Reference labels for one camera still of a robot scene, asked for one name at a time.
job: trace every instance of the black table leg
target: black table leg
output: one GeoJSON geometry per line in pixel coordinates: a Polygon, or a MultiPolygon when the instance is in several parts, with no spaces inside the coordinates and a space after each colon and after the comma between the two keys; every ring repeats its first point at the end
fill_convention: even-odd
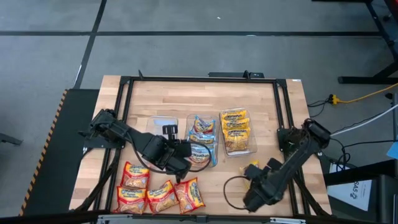
{"type": "Polygon", "coordinates": [[[388,78],[388,76],[396,71],[398,71],[398,62],[392,62],[373,77],[338,77],[338,82],[342,84],[395,84],[398,83],[398,78],[388,78]]]}
{"type": "Polygon", "coordinates": [[[8,136],[7,134],[3,134],[3,133],[0,133],[0,142],[8,142],[8,143],[14,144],[16,146],[19,146],[22,143],[21,140],[18,140],[16,138],[13,138],[13,137],[8,136]]]}

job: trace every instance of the black mat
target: black mat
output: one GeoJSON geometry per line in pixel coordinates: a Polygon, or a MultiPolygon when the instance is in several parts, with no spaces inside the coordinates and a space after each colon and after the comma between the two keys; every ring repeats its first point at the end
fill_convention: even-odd
{"type": "Polygon", "coordinates": [[[71,89],[64,94],[20,215],[68,211],[83,154],[78,131],[88,128],[98,92],[71,89]]]}

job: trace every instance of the gray floor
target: gray floor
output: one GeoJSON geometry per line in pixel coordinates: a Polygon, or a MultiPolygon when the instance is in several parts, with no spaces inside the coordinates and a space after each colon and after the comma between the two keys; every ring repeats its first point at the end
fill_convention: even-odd
{"type": "MultiPolygon", "coordinates": [[[[0,30],[90,31],[100,0],[0,0],[0,30]]],[[[381,1],[375,9],[387,13],[381,1]]],[[[396,29],[387,24],[396,35],[396,29]]],[[[375,31],[364,4],[311,0],[108,1],[99,30],[375,31]]],[[[0,37],[0,132],[24,140],[0,144],[0,217],[17,215],[40,157],[62,91],[71,88],[87,37],[0,37]]],[[[207,76],[208,72],[264,72],[302,79],[308,102],[330,93],[349,100],[380,85],[339,85],[341,75],[370,76],[392,62],[381,38],[370,37],[97,37],[82,88],[103,75],[207,76]]],[[[386,110],[383,94],[326,106],[317,120],[334,131],[386,110]]],[[[310,110],[315,114],[318,109],[310,110]]],[[[392,139],[385,116],[337,138],[344,144],[392,139]]],[[[352,147],[357,166],[388,159],[390,144],[352,147]]],[[[331,143],[326,153],[340,156],[331,143]]]]}

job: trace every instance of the white label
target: white label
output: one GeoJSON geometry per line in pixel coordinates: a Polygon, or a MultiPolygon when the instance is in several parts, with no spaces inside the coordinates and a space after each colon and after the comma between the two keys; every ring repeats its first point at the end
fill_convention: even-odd
{"type": "MultiPolygon", "coordinates": [[[[330,173],[336,172],[336,164],[330,166],[330,173]]],[[[354,207],[368,210],[372,180],[357,181],[350,184],[340,184],[328,187],[328,195],[354,207]]]]}

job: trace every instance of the white cable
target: white cable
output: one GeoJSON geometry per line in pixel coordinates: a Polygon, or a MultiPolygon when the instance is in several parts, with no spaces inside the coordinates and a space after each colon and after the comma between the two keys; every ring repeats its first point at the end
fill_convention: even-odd
{"type": "Polygon", "coordinates": [[[377,116],[377,117],[375,117],[375,118],[373,118],[373,119],[371,119],[371,120],[369,120],[369,121],[367,121],[367,122],[365,122],[365,123],[363,123],[363,124],[357,125],[357,126],[352,127],[352,128],[348,128],[348,129],[343,130],[343,131],[339,131],[339,132],[337,132],[337,133],[335,133],[335,134],[331,134],[330,137],[336,136],[336,135],[338,135],[338,134],[342,134],[342,133],[347,132],[347,131],[352,131],[352,130],[354,130],[354,129],[356,129],[356,128],[360,128],[360,127],[362,127],[362,126],[364,126],[364,125],[366,125],[366,124],[369,124],[370,122],[372,122],[372,121],[374,121],[374,120],[376,120],[376,119],[379,119],[379,118],[381,118],[383,115],[385,115],[386,113],[392,111],[392,110],[395,109],[397,106],[398,106],[398,104],[395,105],[395,106],[393,106],[392,108],[388,109],[386,112],[380,114],[379,116],[377,116]]]}

